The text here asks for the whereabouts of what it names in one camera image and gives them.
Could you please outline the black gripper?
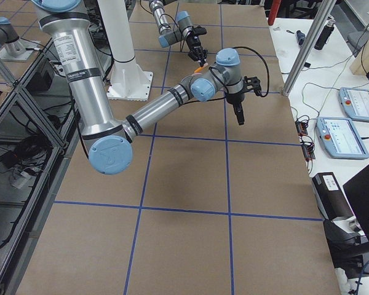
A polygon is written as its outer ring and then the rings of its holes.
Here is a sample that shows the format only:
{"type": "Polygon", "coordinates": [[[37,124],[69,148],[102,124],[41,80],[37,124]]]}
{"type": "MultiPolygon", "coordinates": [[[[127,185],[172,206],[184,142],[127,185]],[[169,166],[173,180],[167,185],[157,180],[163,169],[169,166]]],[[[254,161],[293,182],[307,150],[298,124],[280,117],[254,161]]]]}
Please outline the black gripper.
{"type": "Polygon", "coordinates": [[[194,37],[192,30],[185,34],[185,41],[188,46],[188,57],[200,65],[205,65],[207,62],[208,50],[204,49],[200,41],[200,37],[194,37]]]}
{"type": "Polygon", "coordinates": [[[226,92],[226,101],[233,105],[233,110],[239,125],[243,125],[245,123],[244,110],[242,107],[242,102],[244,99],[245,95],[242,90],[237,92],[226,92]]]}

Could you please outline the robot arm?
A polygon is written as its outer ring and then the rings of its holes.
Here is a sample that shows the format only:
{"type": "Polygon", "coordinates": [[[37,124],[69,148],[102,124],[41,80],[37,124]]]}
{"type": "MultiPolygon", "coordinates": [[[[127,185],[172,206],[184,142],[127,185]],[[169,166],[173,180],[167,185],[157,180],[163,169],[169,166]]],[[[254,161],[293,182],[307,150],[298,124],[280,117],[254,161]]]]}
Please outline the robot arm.
{"type": "Polygon", "coordinates": [[[165,11],[165,6],[174,1],[140,1],[141,8],[151,14],[159,32],[159,43],[162,48],[179,44],[180,52],[188,48],[187,55],[202,68],[207,64],[208,50],[202,45],[201,36],[207,34],[207,29],[195,25],[187,11],[179,11],[176,17],[165,11]]]}
{"type": "Polygon", "coordinates": [[[115,175],[133,159],[132,140],[191,99],[205,102],[223,90],[239,125],[244,123],[244,79],[235,49],[220,50],[203,74],[193,74],[148,100],[153,74],[137,64],[123,1],[98,6],[113,55],[111,83],[105,87],[89,33],[90,20],[82,1],[35,1],[41,30],[53,41],[71,93],[84,123],[81,137],[96,171],[115,175]],[[146,104],[123,120],[113,116],[111,99],[144,100],[146,104]]]}

